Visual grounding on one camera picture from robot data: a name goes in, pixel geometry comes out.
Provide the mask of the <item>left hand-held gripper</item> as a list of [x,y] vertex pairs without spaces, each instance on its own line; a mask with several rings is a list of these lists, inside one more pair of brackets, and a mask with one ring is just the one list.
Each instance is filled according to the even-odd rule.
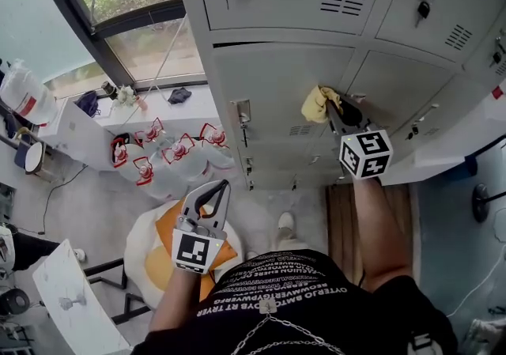
[[[223,228],[230,194],[228,180],[215,180],[194,189],[186,197],[182,215],[177,217],[172,233],[171,258],[177,268],[197,274],[209,273],[227,240]],[[201,207],[210,202],[213,211],[201,216]]]

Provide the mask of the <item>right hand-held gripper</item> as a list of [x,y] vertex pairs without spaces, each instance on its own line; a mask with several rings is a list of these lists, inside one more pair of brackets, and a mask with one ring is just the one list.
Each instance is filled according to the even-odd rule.
[[336,144],[332,152],[341,166],[354,179],[370,179],[385,174],[394,153],[387,132],[374,124],[360,105],[347,96],[340,96],[340,106],[333,100],[327,100],[326,108]]

